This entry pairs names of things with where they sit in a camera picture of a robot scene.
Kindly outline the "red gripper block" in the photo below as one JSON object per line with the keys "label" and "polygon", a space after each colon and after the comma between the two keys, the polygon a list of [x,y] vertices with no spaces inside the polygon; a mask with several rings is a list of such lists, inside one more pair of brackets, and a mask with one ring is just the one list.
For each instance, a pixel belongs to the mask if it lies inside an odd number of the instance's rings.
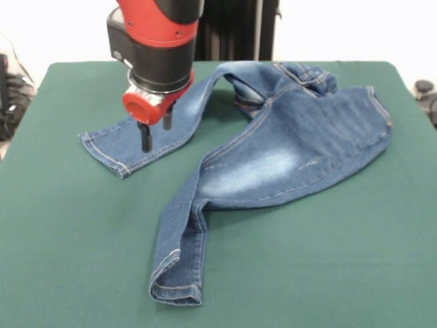
{"label": "red gripper block", "polygon": [[148,125],[155,125],[163,118],[163,128],[166,131],[171,130],[175,102],[193,84],[194,79],[195,73],[192,69],[188,82],[181,88],[169,92],[157,92],[140,86],[134,81],[132,70],[128,71],[128,89],[122,96],[122,102],[127,113],[138,121],[143,152],[149,152],[152,149],[152,136]]}

